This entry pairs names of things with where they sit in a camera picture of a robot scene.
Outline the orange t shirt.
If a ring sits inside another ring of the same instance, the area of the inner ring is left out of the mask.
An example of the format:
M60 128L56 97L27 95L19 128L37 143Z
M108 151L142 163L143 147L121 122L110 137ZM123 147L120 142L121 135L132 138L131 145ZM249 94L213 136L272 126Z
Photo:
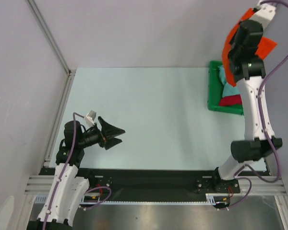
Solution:
M230 85L236 86L242 78L265 76L263 60L277 43L264 37L263 33L275 14L276 8L268 4L250 8L229 32L222 62Z

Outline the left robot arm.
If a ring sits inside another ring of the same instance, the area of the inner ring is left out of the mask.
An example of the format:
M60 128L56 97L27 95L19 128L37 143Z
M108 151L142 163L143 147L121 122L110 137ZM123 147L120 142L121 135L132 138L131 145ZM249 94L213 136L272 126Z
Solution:
M28 230L71 230L81 199L88 193L97 191L97 202L94 206L107 201L112 190L110 186L101 186L91 170L80 172L84 149L98 145L108 150L122 142L118 136L125 130L97 117L91 111L83 119L89 126L85 128L73 119L64 125L64 139L60 142L56 155L56 167L46 202L35 221L29 221Z

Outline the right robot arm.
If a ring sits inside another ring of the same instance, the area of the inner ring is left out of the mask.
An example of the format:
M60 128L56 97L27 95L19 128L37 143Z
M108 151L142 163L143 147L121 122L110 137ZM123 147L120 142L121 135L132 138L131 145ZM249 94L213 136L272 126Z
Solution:
M227 82L240 92L245 132L243 140L231 143L231 156L216 169L218 177L212 179L212 188L217 192L224 192L229 180L283 144L281 138L275 137L265 98L264 58L276 44L263 33L275 14L275 6L259 1L245 12L225 40L222 62Z

